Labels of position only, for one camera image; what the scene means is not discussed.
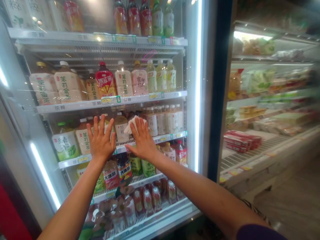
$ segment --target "open display refrigerator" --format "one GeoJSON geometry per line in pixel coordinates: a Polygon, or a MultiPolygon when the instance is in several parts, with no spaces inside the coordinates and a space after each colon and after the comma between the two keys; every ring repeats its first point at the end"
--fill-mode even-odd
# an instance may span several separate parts
{"type": "Polygon", "coordinates": [[[134,115],[145,118],[167,156],[207,175],[208,144],[200,146],[209,141],[211,18],[202,0],[2,2],[4,158],[42,229],[91,160],[83,126],[101,114],[115,119],[117,146],[80,238],[151,239],[200,215],[163,173],[128,152],[135,142],[125,128],[134,115]],[[157,198],[154,187],[156,207],[138,191],[157,198]],[[142,197],[151,211],[136,215],[142,197]]]}
{"type": "Polygon", "coordinates": [[[235,8],[218,171],[253,201],[319,153],[320,16],[289,1],[235,8]]]}

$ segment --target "refrigerator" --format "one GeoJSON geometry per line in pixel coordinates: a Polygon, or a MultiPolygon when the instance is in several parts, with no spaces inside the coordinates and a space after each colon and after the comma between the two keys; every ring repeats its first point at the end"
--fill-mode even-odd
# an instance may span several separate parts
{"type": "MultiPolygon", "coordinates": [[[[214,65],[216,57],[227,67],[228,46],[216,40],[215,34],[219,32],[223,39],[229,38],[232,2],[162,0],[158,4],[153,0],[136,0],[135,3],[137,7],[126,0],[2,2],[2,153],[41,229],[91,160],[85,134],[82,132],[81,139],[76,131],[83,131],[81,123],[89,123],[93,116],[105,114],[116,120],[122,116],[127,121],[130,116],[143,116],[148,111],[147,120],[156,122],[156,109],[159,114],[165,112],[164,117],[170,117],[168,109],[172,109],[173,120],[165,120],[168,128],[159,123],[163,132],[153,136],[155,143],[161,148],[170,143],[171,152],[175,152],[173,159],[213,181],[219,178],[223,105],[213,103],[217,99],[223,103],[219,85],[224,83],[227,71],[220,69],[219,79],[213,78],[213,72],[218,67],[214,65]],[[149,9],[141,9],[142,3],[147,3],[149,9]],[[149,10],[146,16],[140,15],[141,28],[147,26],[144,35],[133,30],[139,29],[139,14],[134,15],[139,10],[141,14],[142,10],[149,10]],[[216,25],[223,18],[226,23],[216,25]],[[162,26],[165,33],[159,30],[162,26]],[[132,73],[138,70],[145,74],[150,65],[148,60],[156,68],[150,71],[156,77],[148,71],[149,86],[132,73]],[[157,68],[161,62],[164,67],[157,68]],[[174,69],[168,70],[171,62],[174,69]],[[102,79],[98,80],[99,65],[105,67],[102,79]],[[135,92],[130,93],[131,84],[135,92]],[[142,94],[136,91],[137,86],[144,88],[142,94]],[[213,119],[220,123],[212,125],[213,119]]],[[[130,153],[125,144],[135,142],[132,136],[123,138],[121,128],[125,124],[115,126],[117,147],[112,158],[117,163],[116,173],[127,172],[129,176],[133,170],[141,170],[141,166],[138,169],[133,164],[134,161],[141,164],[141,160],[128,159],[130,153]],[[125,171],[119,156],[128,160],[125,171]]],[[[147,174],[143,164],[142,170],[142,174],[133,175],[130,186],[141,189],[161,183],[159,188],[165,190],[168,180],[163,173],[153,167],[147,174]]],[[[134,224],[128,224],[124,218],[117,224],[110,218],[110,208],[101,210],[118,197],[117,187],[105,185],[109,177],[107,173],[101,174],[100,189],[92,196],[83,226],[85,236],[81,234],[81,239],[151,239],[201,215],[183,193],[174,189],[177,196],[171,196],[170,201],[169,196],[162,196],[161,211],[151,216],[143,214],[134,224]]]]}

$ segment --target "bottle label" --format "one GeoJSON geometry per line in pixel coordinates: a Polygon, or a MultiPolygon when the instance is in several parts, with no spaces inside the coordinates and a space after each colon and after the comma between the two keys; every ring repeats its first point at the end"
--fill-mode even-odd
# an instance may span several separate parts
{"type": "Polygon", "coordinates": [[[88,130],[76,130],[76,137],[79,143],[80,151],[82,155],[90,154],[90,143],[88,137],[88,130]]]}
{"type": "Polygon", "coordinates": [[[162,92],[167,90],[167,71],[161,70],[157,72],[157,88],[162,92]]]}
{"type": "Polygon", "coordinates": [[[157,136],[158,135],[158,124],[157,124],[157,115],[148,115],[148,125],[150,129],[151,136],[157,136]]]}
{"type": "Polygon", "coordinates": [[[150,9],[144,9],[141,12],[141,31],[143,36],[152,35],[152,16],[150,9]]]}
{"type": "Polygon", "coordinates": [[[124,130],[128,126],[127,123],[116,125],[116,134],[118,138],[118,143],[128,142],[129,134],[124,133],[124,130]]]}
{"type": "Polygon", "coordinates": [[[163,35],[163,13],[157,11],[152,15],[153,35],[163,35]]]}
{"type": "Polygon", "coordinates": [[[167,72],[167,88],[176,89],[176,70],[167,72]]]}
{"type": "Polygon", "coordinates": [[[74,131],[53,135],[52,141],[60,161],[76,158],[80,155],[74,131]]]}
{"type": "Polygon", "coordinates": [[[150,71],[148,74],[148,86],[149,86],[149,92],[156,92],[157,91],[157,72],[156,71],[150,71]]]}
{"type": "Polygon", "coordinates": [[[164,15],[164,28],[166,36],[173,36],[174,33],[174,15],[173,13],[167,13],[164,15]]]}

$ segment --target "red bottle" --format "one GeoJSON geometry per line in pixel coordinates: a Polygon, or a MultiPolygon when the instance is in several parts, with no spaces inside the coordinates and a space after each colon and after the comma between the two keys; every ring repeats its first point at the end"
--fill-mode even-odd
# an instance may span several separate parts
{"type": "Polygon", "coordinates": [[[148,0],[142,0],[140,8],[141,33],[143,36],[152,36],[152,15],[148,0]]]}
{"type": "Polygon", "coordinates": [[[141,36],[140,13],[134,0],[129,0],[127,17],[129,34],[141,36]]]}

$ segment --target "white cloth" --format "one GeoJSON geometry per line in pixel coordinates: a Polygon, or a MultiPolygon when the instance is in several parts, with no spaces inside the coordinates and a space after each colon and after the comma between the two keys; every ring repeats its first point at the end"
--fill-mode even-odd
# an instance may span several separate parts
{"type": "Polygon", "coordinates": [[[138,130],[137,130],[136,120],[135,120],[136,118],[139,118],[139,117],[138,117],[137,115],[135,115],[135,116],[128,122],[128,126],[127,126],[126,129],[124,130],[124,133],[132,134],[132,131],[131,131],[131,128],[130,128],[130,124],[133,123],[134,128],[135,128],[136,131],[137,131],[137,134],[139,134],[139,133],[138,133],[138,130]]]}

